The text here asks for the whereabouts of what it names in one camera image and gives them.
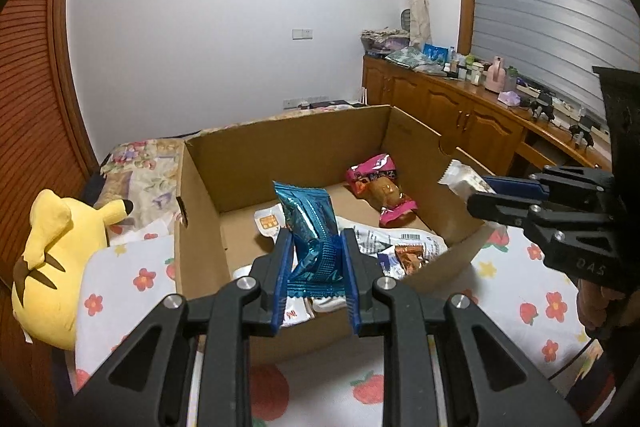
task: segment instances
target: window blind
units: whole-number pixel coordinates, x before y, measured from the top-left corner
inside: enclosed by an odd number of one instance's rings
[[[604,116],[592,67],[638,71],[640,21],[629,0],[476,0],[471,52]]]

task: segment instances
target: pink snack package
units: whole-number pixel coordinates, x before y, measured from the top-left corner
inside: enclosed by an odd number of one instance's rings
[[[388,154],[374,156],[351,167],[346,178],[357,197],[365,198],[380,211],[383,226],[418,208],[415,201],[402,194],[394,183],[396,165]]]

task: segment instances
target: wooden louvered door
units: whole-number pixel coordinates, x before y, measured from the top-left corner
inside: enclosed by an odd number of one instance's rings
[[[24,342],[10,288],[38,192],[78,197],[97,167],[65,55],[63,2],[9,0],[0,12],[0,362],[46,425],[56,416],[50,349]]]

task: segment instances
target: blue gripper pad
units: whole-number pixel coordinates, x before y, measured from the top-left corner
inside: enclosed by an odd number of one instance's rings
[[[540,201],[546,201],[549,198],[548,188],[537,181],[506,178],[503,176],[484,176],[482,179],[495,190],[496,194],[502,196],[513,196],[515,198]]]
[[[358,334],[360,332],[360,326],[362,320],[360,318],[360,297],[358,296],[358,286],[356,284],[356,277],[353,270],[353,264],[351,264],[351,255],[347,246],[347,240],[344,237],[344,230],[340,232],[340,240],[342,242],[342,277],[344,280],[344,295],[347,301],[347,309],[349,311],[349,322],[353,333]]]
[[[289,282],[289,274],[293,265],[293,235],[287,234],[287,240],[284,244],[282,252],[282,260],[280,261],[280,269],[278,270],[278,278],[273,288],[273,314],[271,315],[271,331],[275,335],[282,321],[284,320],[284,310],[287,306],[287,283]]]

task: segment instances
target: yellow plush toy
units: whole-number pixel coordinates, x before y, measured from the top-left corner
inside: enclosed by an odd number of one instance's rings
[[[32,337],[73,350],[82,272],[108,246],[105,227],[127,217],[128,200],[100,210],[43,190],[31,205],[31,233],[14,267],[14,316]]]

